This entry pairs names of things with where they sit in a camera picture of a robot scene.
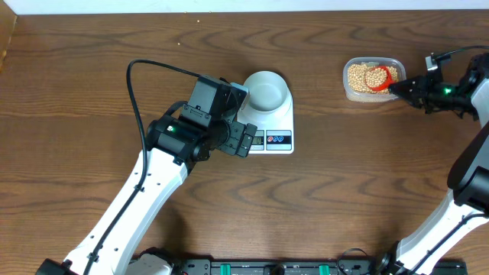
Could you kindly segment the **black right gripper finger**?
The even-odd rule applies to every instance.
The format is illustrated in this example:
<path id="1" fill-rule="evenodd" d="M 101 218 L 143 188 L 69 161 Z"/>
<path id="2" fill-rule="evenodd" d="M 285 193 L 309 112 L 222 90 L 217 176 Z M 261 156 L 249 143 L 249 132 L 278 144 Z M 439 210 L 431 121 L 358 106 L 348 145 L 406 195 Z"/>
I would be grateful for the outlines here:
<path id="1" fill-rule="evenodd" d="M 410 91 L 410 90 L 420 89 L 422 86 L 426 84 L 426 80 L 427 80 L 426 76 L 415 76 L 413 78 L 405 79 L 390 84 L 388 89 L 391 92 Z"/>
<path id="2" fill-rule="evenodd" d="M 406 86 L 389 86 L 391 94 L 404 100 L 408 105 L 414 108 L 422 108 L 423 101 L 416 90 Z"/>

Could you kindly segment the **red plastic measuring scoop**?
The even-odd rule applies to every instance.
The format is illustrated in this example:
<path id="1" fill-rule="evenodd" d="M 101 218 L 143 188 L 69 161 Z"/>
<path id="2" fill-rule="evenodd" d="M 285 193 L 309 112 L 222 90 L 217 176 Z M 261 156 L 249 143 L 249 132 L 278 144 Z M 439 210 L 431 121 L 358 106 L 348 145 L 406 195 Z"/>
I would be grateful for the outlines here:
<path id="1" fill-rule="evenodd" d="M 387 66 L 374 66 L 365 73 L 364 82 L 370 90 L 380 92 L 393 84 L 393 77 Z"/>

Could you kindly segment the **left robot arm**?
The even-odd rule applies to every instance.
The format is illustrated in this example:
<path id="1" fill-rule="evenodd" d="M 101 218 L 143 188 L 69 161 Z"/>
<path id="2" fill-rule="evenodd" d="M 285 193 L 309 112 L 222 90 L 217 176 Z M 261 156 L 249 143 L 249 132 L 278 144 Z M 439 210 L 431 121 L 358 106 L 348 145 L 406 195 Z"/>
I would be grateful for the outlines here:
<path id="1" fill-rule="evenodd" d="M 163 115 L 148 128 L 147 146 L 131 175 L 86 238 L 62 262 L 46 259 L 39 274 L 163 274 L 175 264 L 155 251 L 134 259 L 135 249 L 164 203 L 195 164 L 212 150 L 246 157 L 255 125 L 233 118 L 206 121 Z"/>

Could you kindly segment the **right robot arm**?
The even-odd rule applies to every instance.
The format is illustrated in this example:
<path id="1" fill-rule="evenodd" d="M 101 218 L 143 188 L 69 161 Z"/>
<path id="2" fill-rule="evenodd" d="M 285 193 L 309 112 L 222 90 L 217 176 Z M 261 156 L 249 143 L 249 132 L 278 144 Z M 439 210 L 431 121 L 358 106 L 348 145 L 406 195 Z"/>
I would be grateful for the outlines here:
<path id="1" fill-rule="evenodd" d="M 488 222 L 488 51 L 471 58 L 456 85 L 443 80 L 442 63 L 451 53 L 426 58 L 427 73 L 393 83 L 390 93 L 427 114 L 471 115 L 481 130 L 455 161 L 448 192 L 436 210 L 411 235 L 395 243 L 375 274 L 430 274 L 439 260 L 464 236 Z"/>

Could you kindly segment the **white digital kitchen scale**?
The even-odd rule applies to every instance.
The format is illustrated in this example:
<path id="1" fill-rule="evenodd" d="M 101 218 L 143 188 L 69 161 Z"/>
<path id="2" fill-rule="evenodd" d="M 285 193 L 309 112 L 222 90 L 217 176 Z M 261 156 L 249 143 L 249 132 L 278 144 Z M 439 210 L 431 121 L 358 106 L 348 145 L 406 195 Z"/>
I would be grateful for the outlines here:
<path id="1" fill-rule="evenodd" d="M 259 112 L 252 109 L 248 103 L 238 112 L 238 121 L 257 126 L 250 153 L 292 154 L 295 140 L 291 93 L 290 104 L 275 112 Z"/>

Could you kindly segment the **light grey bowl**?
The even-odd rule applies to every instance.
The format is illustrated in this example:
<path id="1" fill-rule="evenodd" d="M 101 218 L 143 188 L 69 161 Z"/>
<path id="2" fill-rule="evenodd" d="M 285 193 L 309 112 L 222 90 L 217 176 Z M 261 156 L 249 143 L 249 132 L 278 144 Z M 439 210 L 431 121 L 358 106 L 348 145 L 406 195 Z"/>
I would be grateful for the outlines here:
<path id="1" fill-rule="evenodd" d="M 290 104 L 290 92 L 285 80 L 277 73 L 259 71 L 244 82 L 250 92 L 249 105 L 259 112 L 275 112 Z"/>

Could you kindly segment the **clear plastic container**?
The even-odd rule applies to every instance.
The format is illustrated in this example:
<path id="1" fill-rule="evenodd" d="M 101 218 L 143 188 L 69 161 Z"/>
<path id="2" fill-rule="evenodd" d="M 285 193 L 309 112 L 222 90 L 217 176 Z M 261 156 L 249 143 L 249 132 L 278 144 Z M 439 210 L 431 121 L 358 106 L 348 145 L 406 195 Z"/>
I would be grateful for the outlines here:
<path id="1" fill-rule="evenodd" d="M 357 63 L 376 63 L 378 65 L 394 66 L 397 68 L 399 72 L 400 80 L 406 79 L 406 70 L 404 68 L 404 65 L 398 60 L 395 60 L 393 58 L 386 58 L 386 57 L 355 57 L 349 60 L 343 69 L 343 84 L 345 88 L 345 94 L 349 100 L 353 102 L 389 102 L 398 99 L 397 96 L 390 93 L 368 94 L 368 93 L 355 92 L 348 85 L 347 68 L 350 65 L 357 64 Z"/>

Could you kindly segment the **pile of soybeans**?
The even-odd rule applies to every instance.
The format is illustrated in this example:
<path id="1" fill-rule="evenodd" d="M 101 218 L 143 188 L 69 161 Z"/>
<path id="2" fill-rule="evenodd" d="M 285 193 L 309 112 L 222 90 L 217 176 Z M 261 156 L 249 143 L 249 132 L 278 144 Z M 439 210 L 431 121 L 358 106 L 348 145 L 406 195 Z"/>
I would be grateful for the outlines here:
<path id="1" fill-rule="evenodd" d="M 374 66 L 385 66 L 385 65 L 378 65 L 376 63 L 357 63 L 357 64 L 350 65 L 347 68 L 348 85 L 355 92 L 368 93 L 368 94 L 388 94 L 389 93 L 388 88 L 380 92 L 374 92 L 366 86 L 364 82 L 364 75 L 368 69 Z M 392 74 L 393 83 L 398 82 L 400 78 L 399 78 L 399 72 L 397 68 L 394 66 L 387 66 L 387 67 L 389 68 L 389 71 Z"/>

